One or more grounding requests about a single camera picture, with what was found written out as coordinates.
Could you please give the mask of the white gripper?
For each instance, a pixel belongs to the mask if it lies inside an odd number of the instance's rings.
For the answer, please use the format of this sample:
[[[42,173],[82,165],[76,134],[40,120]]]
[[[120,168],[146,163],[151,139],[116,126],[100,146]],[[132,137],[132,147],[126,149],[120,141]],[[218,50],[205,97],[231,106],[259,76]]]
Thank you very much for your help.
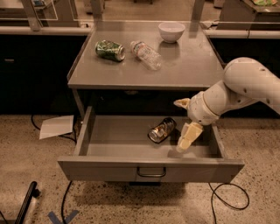
[[[220,117],[213,113],[205,103],[203,91],[200,91],[191,100],[189,98],[179,99],[173,104],[187,109],[187,115],[192,120],[191,123],[184,124],[176,147],[178,152],[184,152],[200,136],[203,131],[202,126],[210,125]]]

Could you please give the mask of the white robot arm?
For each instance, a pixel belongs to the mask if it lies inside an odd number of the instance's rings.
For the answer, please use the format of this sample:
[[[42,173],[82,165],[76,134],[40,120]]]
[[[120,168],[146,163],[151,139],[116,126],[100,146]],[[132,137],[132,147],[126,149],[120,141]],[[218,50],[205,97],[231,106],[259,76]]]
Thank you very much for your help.
[[[177,151],[184,152],[200,136],[203,127],[215,123],[222,114],[262,102],[280,114],[280,79],[255,59],[240,57],[224,68],[222,80],[192,98],[176,100],[191,120],[185,123]]]

